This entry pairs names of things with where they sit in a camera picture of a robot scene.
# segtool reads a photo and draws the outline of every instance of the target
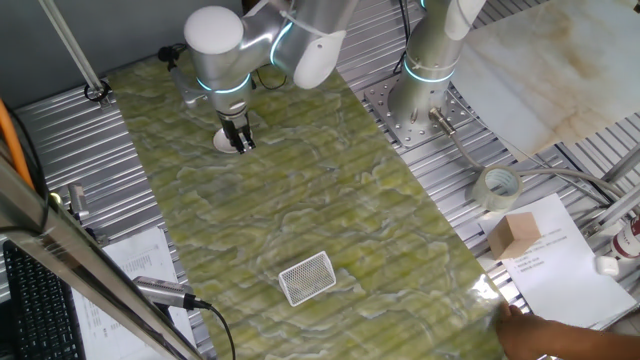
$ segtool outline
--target cardboard box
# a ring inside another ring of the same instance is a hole
[[[540,239],[540,230],[532,213],[506,215],[487,237],[496,260],[522,256]]]

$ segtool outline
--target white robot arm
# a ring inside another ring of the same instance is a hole
[[[197,80],[239,153],[255,147],[246,116],[250,73],[269,63],[303,89],[320,85],[335,68],[357,0],[262,0],[239,18],[220,6],[194,12],[184,27]],[[172,77],[189,89],[177,68]]]
[[[269,63],[303,89],[320,85],[338,61],[346,28],[358,0],[262,0],[239,18],[232,11],[209,6],[185,24],[197,80],[202,90],[189,89],[175,65],[169,71],[182,92],[206,94],[222,122],[226,138],[244,153],[255,147],[246,116],[250,73]],[[389,93],[389,109],[397,124],[424,126],[446,112],[445,91],[469,32],[485,0],[421,0],[429,9],[407,46],[400,81]]]

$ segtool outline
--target green marble mat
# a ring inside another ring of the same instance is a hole
[[[495,286],[337,73],[314,90],[259,87],[258,147],[242,156],[213,149],[213,109],[187,109],[165,64],[109,80],[189,282],[239,359],[502,357]],[[278,273],[322,250],[337,284],[292,308]]]

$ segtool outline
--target keyboard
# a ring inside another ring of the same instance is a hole
[[[71,288],[11,241],[2,248],[17,359],[85,359]]]

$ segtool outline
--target tape roll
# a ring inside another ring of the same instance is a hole
[[[524,184],[520,175],[502,165],[485,168],[473,186],[471,195],[489,211],[506,211],[522,194]]]

